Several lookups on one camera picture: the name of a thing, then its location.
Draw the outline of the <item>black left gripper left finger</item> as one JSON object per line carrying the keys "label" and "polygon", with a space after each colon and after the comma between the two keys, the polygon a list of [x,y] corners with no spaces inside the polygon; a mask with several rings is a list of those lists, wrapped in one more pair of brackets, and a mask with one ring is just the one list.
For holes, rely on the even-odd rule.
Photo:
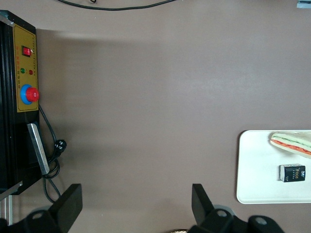
{"label": "black left gripper left finger", "polygon": [[82,185],[71,184],[59,199],[47,210],[37,210],[23,220],[9,225],[0,220],[2,233],[67,233],[83,208]]}

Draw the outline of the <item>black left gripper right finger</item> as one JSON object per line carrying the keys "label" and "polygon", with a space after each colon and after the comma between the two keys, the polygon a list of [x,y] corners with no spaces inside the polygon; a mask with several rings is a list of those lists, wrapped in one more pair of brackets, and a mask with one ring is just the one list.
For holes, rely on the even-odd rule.
{"label": "black left gripper right finger", "polygon": [[196,225],[190,233],[282,233],[282,228],[267,216],[254,215],[247,221],[224,208],[216,208],[201,184],[192,185],[192,212]]}

